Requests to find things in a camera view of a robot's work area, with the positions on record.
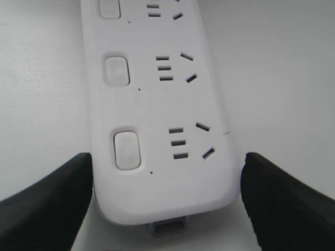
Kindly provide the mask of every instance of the power strip housing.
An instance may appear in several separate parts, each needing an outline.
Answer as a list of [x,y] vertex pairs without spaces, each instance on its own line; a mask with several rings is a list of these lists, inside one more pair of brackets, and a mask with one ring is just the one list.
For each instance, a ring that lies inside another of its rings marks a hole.
[[[197,1],[81,4],[94,186],[103,216],[137,225],[230,204],[239,193],[240,167]],[[127,73],[110,69],[113,58]],[[110,71],[123,84],[110,83]],[[137,168],[118,168],[116,135],[123,132],[138,137]]]

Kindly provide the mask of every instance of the white table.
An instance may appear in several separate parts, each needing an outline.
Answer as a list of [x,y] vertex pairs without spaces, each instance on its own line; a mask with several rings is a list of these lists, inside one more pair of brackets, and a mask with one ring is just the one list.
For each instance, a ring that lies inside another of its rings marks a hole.
[[[241,166],[256,151],[335,198],[335,1],[199,0]],[[80,0],[0,0],[0,200],[90,151]],[[257,251],[243,205],[153,240],[95,200],[73,250]]]

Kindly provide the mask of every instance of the power strip switch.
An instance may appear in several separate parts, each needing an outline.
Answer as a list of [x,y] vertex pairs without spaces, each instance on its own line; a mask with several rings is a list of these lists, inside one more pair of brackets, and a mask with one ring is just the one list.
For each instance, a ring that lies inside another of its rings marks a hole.
[[95,193],[111,222],[230,204],[240,167],[196,0],[81,0]]

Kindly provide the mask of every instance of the power socket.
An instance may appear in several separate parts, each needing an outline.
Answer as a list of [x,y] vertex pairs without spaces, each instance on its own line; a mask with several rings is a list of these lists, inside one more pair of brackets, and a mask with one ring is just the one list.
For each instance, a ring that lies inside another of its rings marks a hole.
[[239,193],[196,0],[82,0],[95,193],[137,225],[219,209]]

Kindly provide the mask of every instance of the power strip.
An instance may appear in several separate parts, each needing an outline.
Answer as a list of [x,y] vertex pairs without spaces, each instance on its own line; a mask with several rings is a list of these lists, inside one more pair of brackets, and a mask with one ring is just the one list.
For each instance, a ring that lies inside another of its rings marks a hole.
[[239,193],[196,0],[82,0],[94,185],[137,225],[219,209]]

